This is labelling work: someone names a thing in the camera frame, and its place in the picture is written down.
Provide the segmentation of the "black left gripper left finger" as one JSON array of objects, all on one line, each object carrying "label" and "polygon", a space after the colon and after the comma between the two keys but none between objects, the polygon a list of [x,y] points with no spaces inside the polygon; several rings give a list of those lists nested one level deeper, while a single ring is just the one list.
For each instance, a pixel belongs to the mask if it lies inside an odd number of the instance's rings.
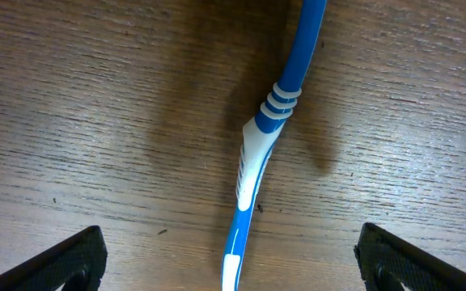
[{"label": "black left gripper left finger", "polygon": [[0,291],[96,291],[108,252],[99,226],[89,226],[0,275]]}]

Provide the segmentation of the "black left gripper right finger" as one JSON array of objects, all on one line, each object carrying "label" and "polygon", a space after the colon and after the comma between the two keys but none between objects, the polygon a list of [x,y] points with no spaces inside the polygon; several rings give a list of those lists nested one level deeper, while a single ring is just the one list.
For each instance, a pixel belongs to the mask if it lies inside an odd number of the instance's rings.
[{"label": "black left gripper right finger", "polygon": [[354,254],[367,291],[466,291],[466,272],[370,222]]}]

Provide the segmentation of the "blue white toothbrush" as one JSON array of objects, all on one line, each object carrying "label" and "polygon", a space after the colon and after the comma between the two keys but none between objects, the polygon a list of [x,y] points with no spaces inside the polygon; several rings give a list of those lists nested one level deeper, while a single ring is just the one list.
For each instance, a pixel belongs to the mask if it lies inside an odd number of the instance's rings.
[{"label": "blue white toothbrush", "polygon": [[326,0],[304,0],[294,41],[281,77],[273,84],[258,113],[242,129],[234,217],[221,270],[221,290],[237,291],[256,196],[277,139],[292,116],[320,33]]}]

